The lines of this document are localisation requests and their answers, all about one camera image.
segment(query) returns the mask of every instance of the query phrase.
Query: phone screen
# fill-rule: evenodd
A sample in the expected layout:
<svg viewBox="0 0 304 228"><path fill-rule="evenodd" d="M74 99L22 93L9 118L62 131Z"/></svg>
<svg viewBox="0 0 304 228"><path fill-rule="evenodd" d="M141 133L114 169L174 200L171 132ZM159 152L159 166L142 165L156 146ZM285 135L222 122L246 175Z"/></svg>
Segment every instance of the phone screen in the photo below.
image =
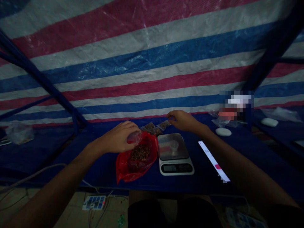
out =
<svg viewBox="0 0 304 228"><path fill-rule="evenodd" d="M199 141L199 145L203 149L204 153L207 155L207 158L209 159L209 161L211 161L213 167L215 168L215 170L217 171L217 173L220 175L220 177L224 181L230 182L229 178L224 173L224 171L221 169L221 167L218 165L218 163L216 162L216 160L214 159L214 157L212 156L212 154L210 153L210 151L208 150L208 148L206 147L206 145L203 143L203 141Z"/></svg>

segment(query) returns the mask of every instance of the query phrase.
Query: white plastic cup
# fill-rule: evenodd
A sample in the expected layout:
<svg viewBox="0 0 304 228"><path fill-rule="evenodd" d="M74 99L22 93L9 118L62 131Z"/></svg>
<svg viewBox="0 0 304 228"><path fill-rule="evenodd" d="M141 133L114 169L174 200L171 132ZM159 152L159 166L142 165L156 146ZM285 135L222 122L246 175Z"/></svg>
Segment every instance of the white plastic cup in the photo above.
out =
<svg viewBox="0 0 304 228"><path fill-rule="evenodd" d="M172 152L177 152L178 142L175 140L170 141L170 148Z"/></svg>
<svg viewBox="0 0 304 228"><path fill-rule="evenodd" d="M129 134L127 143L140 143L143 139L143 133L141 131L135 131Z"/></svg>

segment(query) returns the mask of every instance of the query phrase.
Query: tile floor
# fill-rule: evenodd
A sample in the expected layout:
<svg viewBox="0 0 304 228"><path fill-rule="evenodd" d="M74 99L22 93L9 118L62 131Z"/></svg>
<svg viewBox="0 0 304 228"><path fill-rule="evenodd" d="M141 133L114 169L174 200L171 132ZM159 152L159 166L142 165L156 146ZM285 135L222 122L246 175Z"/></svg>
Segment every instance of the tile floor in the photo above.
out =
<svg viewBox="0 0 304 228"><path fill-rule="evenodd" d="M23 205L25 205L30 198L32 198L39 189L28 189L27 192L24 188L16 188L11 191L5 198L6 194L0 195L0 227ZM73 228L83 228L88 227L88 211L82 210L82 205L84 199L89 195L89 193L76 192L63 212L62 216L59 218L58 222L54 226L55 228L73 227ZM110 197L108 207L102 216L101 220L98 222L103 210L101 211L91 211L91 227L103 227L103 228L118 228L118 219L121 215L125 217L125 223L123 228L128 227L128 204L129 201L121 197ZM161 199L159 200L160 205L166 215L168 221L174 221L176 219L177 213L177 202L176 200ZM224 228L230 227L225 219L225 207L221 205L214 205L218 216L223 224ZM240 208L239 211L246 211L247 208ZM253 208L250 207L250 215L254 218L259 219L260 215Z"/></svg>

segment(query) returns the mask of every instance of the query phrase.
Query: table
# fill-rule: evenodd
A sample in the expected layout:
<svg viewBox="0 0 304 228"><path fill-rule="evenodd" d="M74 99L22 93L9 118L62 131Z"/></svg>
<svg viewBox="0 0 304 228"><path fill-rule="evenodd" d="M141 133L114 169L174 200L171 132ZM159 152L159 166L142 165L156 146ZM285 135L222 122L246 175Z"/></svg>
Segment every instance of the table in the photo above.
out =
<svg viewBox="0 0 304 228"><path fill-rule="evenodd" d="M195 115L200 122L207 124L212 131L216 126L211 122L212 117L208 114ZM154 124L161 123L166 118L153 118L134 120L140 127L151 121ZM92 140L103 135L116 126L120 121L96 123L93 125L95 132L83 130L75 140L54 160L52 164L71 162L83 148ZM303 177L292 166L284 161L275 152L270 150L260 140L251 134L245 127L229 128L232 136L222 139L253 161L258 167L270 175L281 185L295 200L304 201ZM136 189L175 193L193 194L240 194L232 183L223 183L217 176L213 166L199 147L199 137L189 132L177 130L174 126L168 127L164 133L180 133L195 168L192 176L162 176L159 171L159 162L151 166L148 172L141 178L124 183L116 184L115 161L117 154L105 154L99 158L86 174L84 180L91 185L109 189ZM46 183L62 168L53 168L45 171L35 179L36 183Z"/></svg>
<svg viewBox="0 0 304 228"><path fill-rule="evenodd" d="M304 121L304 107L288 107L291 111L297 111ZM304 163L304 148L295 144L296 140L304 140L304 123L294 123L290 121L278 121L276 127L268 127L261 124L261 120L266 116L261 110L255 110L253 115L254 125L265 134L273 138L281 146L278 151L284 158L295 166L302 168Z"/></svg>
<svg viewBox="0 0 304 228"><path fill-rule="evenodd" d="M35 128L32 141L1 146L0 177L22 179L38 171L73 133L73 125Z"/></svg>

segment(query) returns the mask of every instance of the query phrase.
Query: striped tarp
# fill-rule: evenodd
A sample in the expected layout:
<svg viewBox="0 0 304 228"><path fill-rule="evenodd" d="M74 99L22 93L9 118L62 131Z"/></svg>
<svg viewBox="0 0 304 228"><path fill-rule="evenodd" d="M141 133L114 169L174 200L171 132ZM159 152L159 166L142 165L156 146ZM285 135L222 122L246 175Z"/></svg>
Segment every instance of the striped tarp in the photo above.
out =
<svg viewBox="0 0 304 228"><path fill-rule="evenodd" d="M295 1L30 0L0 2L0 28L90 122L218 108L240 89ZM303 56L299 36L286 56ZM303 105L304 66L278 64L255 108ZM0 114L46 97L0 60ZM0 122L71 123L55 100Z"/></svg>

